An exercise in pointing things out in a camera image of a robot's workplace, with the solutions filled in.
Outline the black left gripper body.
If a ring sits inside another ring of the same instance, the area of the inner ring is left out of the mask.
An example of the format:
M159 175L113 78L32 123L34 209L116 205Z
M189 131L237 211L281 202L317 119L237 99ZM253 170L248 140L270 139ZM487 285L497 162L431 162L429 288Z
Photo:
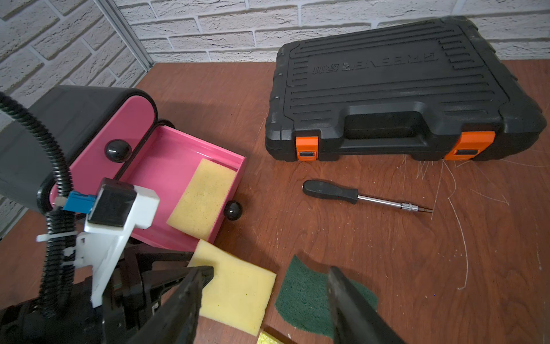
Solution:
M190 252L136 245L124 250L93 308L92 279L75 284L74 269L46 274L38 298L1 310L2 343L127 343L167 304L195 267ZM203 288L212 266L199 266Z

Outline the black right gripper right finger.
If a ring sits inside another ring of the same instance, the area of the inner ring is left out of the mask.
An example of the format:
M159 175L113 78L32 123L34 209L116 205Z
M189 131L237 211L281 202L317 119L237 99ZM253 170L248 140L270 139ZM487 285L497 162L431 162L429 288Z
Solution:
M405 343L337 267L329 268L327 297L334 343Z

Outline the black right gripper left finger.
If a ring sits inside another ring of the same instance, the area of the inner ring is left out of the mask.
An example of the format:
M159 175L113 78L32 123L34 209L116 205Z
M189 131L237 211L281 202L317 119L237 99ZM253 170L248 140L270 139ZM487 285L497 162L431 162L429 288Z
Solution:
M193 343L202 298L202 273L195 267L167 304L127 343Z

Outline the green yellow scouring sponge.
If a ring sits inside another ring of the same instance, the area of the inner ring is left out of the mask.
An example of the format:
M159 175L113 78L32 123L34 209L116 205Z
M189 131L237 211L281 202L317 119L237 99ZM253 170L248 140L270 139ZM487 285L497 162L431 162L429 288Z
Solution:
M334 338L327 296L328 274L309 269L293 256L276 299L276 310L302 331Z

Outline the pale yellow foam sponge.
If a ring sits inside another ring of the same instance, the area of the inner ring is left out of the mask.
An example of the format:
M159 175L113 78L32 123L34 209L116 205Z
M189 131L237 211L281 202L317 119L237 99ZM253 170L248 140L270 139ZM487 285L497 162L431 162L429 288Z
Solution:
M213 279L203 288L199 315L257 336L276 274L200 240L191 267L212 266Z
M196 239L208 240L235 178L234 170L201 160L167 225Z

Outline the pink drawer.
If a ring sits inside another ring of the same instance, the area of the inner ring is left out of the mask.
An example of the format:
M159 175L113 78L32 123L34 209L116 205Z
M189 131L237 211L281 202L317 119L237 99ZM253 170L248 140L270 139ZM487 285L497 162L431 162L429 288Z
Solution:
M158 121L153 99L134 88L60 87L43 100L46 126L82 194L119 179Z
M152 225L134 229L131 237L152 247L192 252L199 242L166 224L199 163L207 159L236 172L225 201L233 200L243 176L246 158L168 126L157 126L120 180L158 195L160 203Z

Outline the black drawer cabinet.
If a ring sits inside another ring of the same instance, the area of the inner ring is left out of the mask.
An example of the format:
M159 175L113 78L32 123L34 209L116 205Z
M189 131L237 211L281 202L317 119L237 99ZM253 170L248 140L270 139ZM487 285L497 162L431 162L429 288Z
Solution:
M129 159L110 160L107 146L126 142L138 150L158 120L152 97L135 88L61 85L30 107L60 146L74 190L93 194L104 178L119 179ZM52 165L44 149L19 123L1 132L1 195L45 213L57 196Z

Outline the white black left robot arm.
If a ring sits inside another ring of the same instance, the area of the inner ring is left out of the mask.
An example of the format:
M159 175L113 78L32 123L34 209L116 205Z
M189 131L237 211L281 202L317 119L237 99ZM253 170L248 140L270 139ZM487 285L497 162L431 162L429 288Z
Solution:
M192 343L214 269L154 271L155 260L188 262L191 255L127 243L134 229L152 225L156 192L113 179L96 195L76 192L47 127L8 95L1 110L44 150L58 188L40 236L47 251L39 296L1 311L1 342Z

